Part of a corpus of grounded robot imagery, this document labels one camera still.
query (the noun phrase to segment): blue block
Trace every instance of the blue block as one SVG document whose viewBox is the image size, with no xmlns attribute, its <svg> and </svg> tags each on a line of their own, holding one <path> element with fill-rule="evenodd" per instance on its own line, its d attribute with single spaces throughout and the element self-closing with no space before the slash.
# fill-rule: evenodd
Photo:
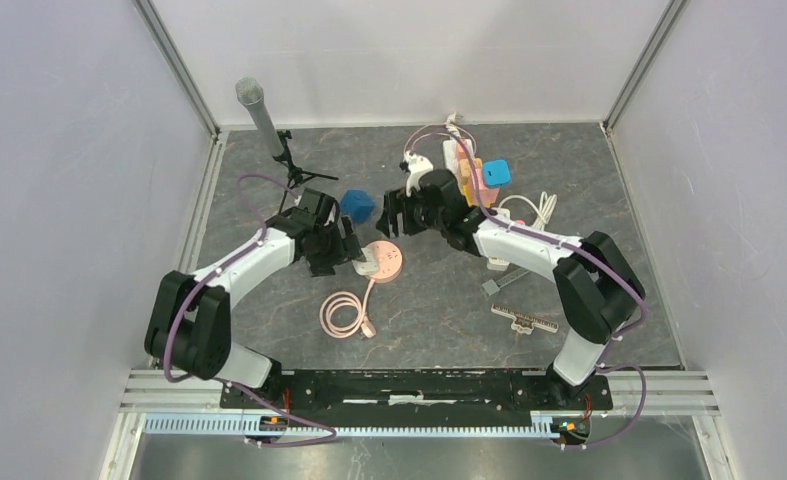
<svg viewBox="0 0 787 480">
<path fill-rule="evenodd" d="M 340 214 L 354 223 L 365 223 L 375 210 L 375 202 L 363 190 L 347 190 L 340 199 Z"/>
<path fill-rule="evenodd" d="M 485 162 L 481 167 L 484 186 L 487 188 L 499 188 L 511 183 L 511 170 L 505 160 L 493 160 Z"/>
</svg>

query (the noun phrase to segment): black mounting plate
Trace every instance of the black mounting plate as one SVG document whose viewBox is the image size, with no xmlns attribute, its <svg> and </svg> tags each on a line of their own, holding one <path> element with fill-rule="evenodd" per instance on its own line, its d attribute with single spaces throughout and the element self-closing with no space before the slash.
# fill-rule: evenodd
<svg viewBox="0 0 787 480">
<path fill-rule="evenodd" d="M 561 405 L 543 372 L 523 369 L 294 370 L 268 383 L 258 393 L 276 406 L 289 398 L 291 413 L 334 427 L 530 426 L 531 411 L 584 411 L 586 395 L 594 410 L 614 408 L 604 376 Z M 234 388 L 220 407 L 259 408 Z"/>
</svg>

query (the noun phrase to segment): gray floor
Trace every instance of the gray floor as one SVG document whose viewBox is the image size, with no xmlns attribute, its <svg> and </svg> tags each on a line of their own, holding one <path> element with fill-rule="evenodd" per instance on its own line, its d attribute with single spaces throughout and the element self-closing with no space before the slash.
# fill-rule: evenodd
<svg viewBox="0 0 787 480">
<path fill-rule="evenodd" d="M 309 184 L 336 198 L 351 188 L 364 189 L 380 206 L 386 190 L 404 184 L 399 170 L 402 145 L 412 127 L 314 129 L 294 131 L 291 143 L 298 165 L 340 176 L 340 181 Z M 645 366 L 678 365 L 679 357 L 649 261 L 629 211 L 617 168 L 605 139 L 593 124 L 484 125 L 470 131 L 484 161 L 504 158 L 513 182 L 500 198 L 516 193 L 539 197 L 558 194 L 548 230 L 611 235 L 645 284 L 652 317 L 616 345 L 609 363 L 633 361 Z M 439 142 L 426 142 L 422 153 L 442 164 Z M 245 242 L 258 228 L 237 196 L 236 179 L 249 172 L 282 177 L 283 167 L 266 153 L 257 132 L 228 137 L 207 222 L 199 265 L 208 265 Z M 276 187 L 249 181 L 249 199 L 267 214 L 277 209 Z M 512 215 L 527 222 L 524 204 L 509 203 Z M 373 222 L 358 228 L 362 243 L 383 238 Z M 535 330 L 530 336 L 510 329 L 510 322 L 490 313 L 480 285 L 498 277 L 485 260 L 449 248 L 436 232 L 395 239 L 404 255 L 401 276 L 377 286 L 369 316 L 378 329 L 373 339 L 335 340 L 323 333 L 318 310 L 329 294 L 348 290 L 361 295 L 367 281 L 351 266 L 338 274 L 310 278 L 303 262 L 264 281 L 233 312 L 234 338 L 280 360 L 286 368 L 545 367 L 556 356 L 569 328 L 554 284 L 529 275 L 496 295 L 497 303 L 557 322 L 557 334 Z M 338 313 L 353 315 L 352 310 Z"/>
<path fill-rule="evenodd" d="M 606 435 L 623 418 L 598 419 Z M 625 437 L 560 453 L 533 439 L 343 438 L 325 446 L 259 450 L 236 437 L 147 435 L 131 478 L 601 479 L 709 478 L 690 418 L 643 418 Z"/>
</svg>

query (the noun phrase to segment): blue square object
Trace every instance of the blue square object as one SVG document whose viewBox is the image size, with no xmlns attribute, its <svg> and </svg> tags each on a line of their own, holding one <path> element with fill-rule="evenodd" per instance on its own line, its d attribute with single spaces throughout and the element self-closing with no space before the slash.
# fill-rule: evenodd
<svg viewBox="0 0 787 480">
<path fill-rule="evenodd" d="M 481 167 L 484 186 L 487 188 L 504 187 L 511 183 L 511 170 L 508 169 L 508 162 L 505 160 L 493 160 L 485 162 Z"/>
<path fill-rule="evenodd" d="M 340 199 L 340 214 L 351 218 L 354 223 L 365 223 L 373 210 L 375 202 L 363 190 L 347 190 Z"/>
</svg>

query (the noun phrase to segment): microphone head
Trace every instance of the microphone head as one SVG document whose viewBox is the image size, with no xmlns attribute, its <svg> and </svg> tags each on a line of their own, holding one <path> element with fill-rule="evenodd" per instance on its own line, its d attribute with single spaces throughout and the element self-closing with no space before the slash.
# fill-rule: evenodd
<svg viewBox="0 0 787 480">
<path fill-rule="evenodd" d="M 234 85 L 237 91 L 237 100 L 243 105 L 254 105 L 263 101 L 263 88 L 252 77 L 243 77 Z"/>
</svg>

